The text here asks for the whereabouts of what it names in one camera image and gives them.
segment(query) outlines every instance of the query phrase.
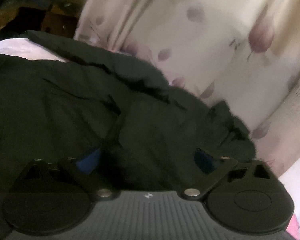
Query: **silver screw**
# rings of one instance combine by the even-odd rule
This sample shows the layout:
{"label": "silver screw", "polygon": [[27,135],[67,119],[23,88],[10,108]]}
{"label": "silver screw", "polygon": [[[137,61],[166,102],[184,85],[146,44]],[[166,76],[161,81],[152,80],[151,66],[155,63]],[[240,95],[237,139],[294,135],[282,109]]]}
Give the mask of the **silver screw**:
{"label": "silver screw", "polygon": [[97,195],[99,197],[110,197],[112,195],[112,192],[107,188],[103,188],[97,191]]}
{"label": "silver screw", "polygon": [[185,190],[185,194],[189,197],[196,197],[200,194],[200,191],[195,188],[188,188]]}

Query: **ribbed platform surface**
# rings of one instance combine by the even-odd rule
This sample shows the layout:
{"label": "ribbed platform surface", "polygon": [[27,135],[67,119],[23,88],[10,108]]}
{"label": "ribbed platform surface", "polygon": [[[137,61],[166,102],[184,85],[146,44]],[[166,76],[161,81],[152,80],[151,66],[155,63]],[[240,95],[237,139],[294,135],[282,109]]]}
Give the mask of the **ribbed platform surface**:
{"label": "ribbed platform surface", "polygon": [[245,236],[223,228],[201,203],[176,192],[122,192],[98,203],[77,227],[54,236],[27,236],[13,231],[6,240],[293,240],[285,231]]}

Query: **curtain fold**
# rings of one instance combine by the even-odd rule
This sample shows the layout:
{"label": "curtain fold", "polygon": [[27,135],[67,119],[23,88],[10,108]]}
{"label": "curtain fold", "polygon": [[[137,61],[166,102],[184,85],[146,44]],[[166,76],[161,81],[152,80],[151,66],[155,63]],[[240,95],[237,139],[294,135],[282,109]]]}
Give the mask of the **curtain fold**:
{"label": "curtain fold", "polygon": [[208,106],[225,100],[277,176],[300,157],[300,110],[286,110],[300,79],[300,0],[88,0],[75,39],[152,63]]}

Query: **logo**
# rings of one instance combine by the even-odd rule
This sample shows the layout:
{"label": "logo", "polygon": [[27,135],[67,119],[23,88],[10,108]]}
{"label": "logo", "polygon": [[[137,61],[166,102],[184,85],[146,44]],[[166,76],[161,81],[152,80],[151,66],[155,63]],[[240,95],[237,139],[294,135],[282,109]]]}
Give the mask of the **logo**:
{"label": "logo", "polygon": [[146,197],[147,199],[149,199],[149,198],[152,198],[153,195],[152,195],[151,193],[148,193],[147,195],[145,195],[145,197]]}

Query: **pink object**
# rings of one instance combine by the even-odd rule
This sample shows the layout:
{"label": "pink object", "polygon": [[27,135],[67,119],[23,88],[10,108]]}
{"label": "pink object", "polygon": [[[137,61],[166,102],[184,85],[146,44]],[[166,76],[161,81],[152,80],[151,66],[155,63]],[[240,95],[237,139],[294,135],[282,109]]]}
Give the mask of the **pink object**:
{"label": "pink object", "polygon": [[300,225],[298,223],[297,217],[295,214],[293,214],[286,231],[295,239],[300,240],[299,227]]}

